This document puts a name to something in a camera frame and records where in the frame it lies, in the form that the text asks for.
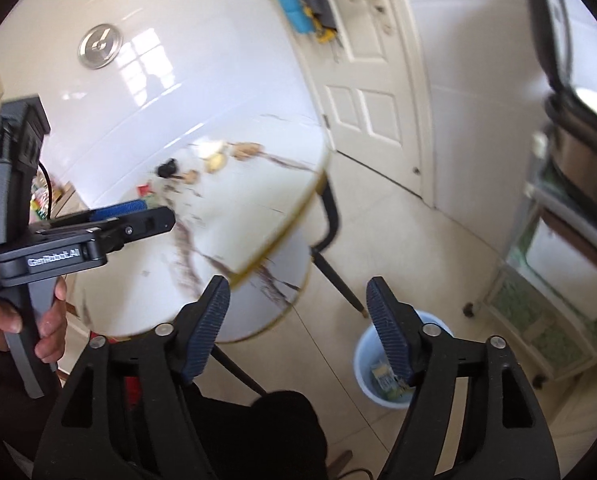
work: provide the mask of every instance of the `blue trash can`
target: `blue trash can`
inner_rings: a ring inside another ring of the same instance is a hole
[[[448,333],[453,335],[449,327],[443,323],[434,314],[417,310],[416,313],[421,317],[423,323],[436,323],[442,327]],[[386,408],[392,408],[393,410],[404,410],[409,407],[411,397],[413,396],[413,389],[405,392],[396,400],[385,400],[380,396],[377,389],[377,385],[373,380],[371,367],[378,362],[388,363],[387,355],[383,350],[383,345],[378,337],[376,327],[371,325],[365,330],[365,333],[361,336],[358,344],[356,345],[356,351],[354,352],[354,375],[358,381],[358,386],[363,390],[363,393],[372,399],[377,404]]]

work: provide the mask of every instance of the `tiled wall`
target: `tiled wall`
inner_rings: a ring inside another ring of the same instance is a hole
[[[525,0],[410,0],[431,87],[436,204],[500,250],[513,222],[547,82]],[[597,25],[569,0],[575,82],[597,90]]]
[[[128,46],[92,71],[76,52],[99,23]],[[315,115],[272,0],[22,0],[0,28],[0,75],[5,98],[40,94],[42,160],[89,206],[119,200],[186,132]]]

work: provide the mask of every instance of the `screw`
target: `screw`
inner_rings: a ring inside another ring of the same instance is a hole
[[[165,335],[169,335],[174,331],[174,326],[171,323],[161,323],[159,326],[157,326],[154,329],[154,332],[156,332],[156,335],[158,336],[165,336]]]
[[[498,348],[499,350],[502,350],[507,346],[507,342],[499,335],[492,337],[489,342],[494,348]]]
[[[104,338],[102,335],[98,335],[90,341],[91,348],[100,348],[101,346],[105,345],[107,339]]]
[[[431,335],[432,337],[439,336],[440,333],[442,332],[442,330],[440,329],[440,326],[438,326],[435,323],[424,324],[422,326],[422,331],[427,335]]]

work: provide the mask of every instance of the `round table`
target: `round table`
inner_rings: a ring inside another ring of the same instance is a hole
[[[306,285],[311,253],[297,220],[325,182],[329,153],[318,124],[276,116],[221,128],[175,151],[173,177],[154,168],[143,182],[154,202],[174,210],[175,227],[80,272],[72,297],[79,316],[106,336],[137,335],[171,321],[220,274],[232,296],[216,341],[271,327]]]

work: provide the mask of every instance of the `human hand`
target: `human hand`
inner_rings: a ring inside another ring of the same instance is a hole
[[[44,363],[58,361],[65,352],[67,332],[66,297],[66,282],[63,277],[59,277],[54,288],[54,302],[37,323],[40,341],[37,343],[34,353]],[[19,333],[21,330],[21,316],[9,303],[0,300],[0,351],[8,351],[3,332]]]

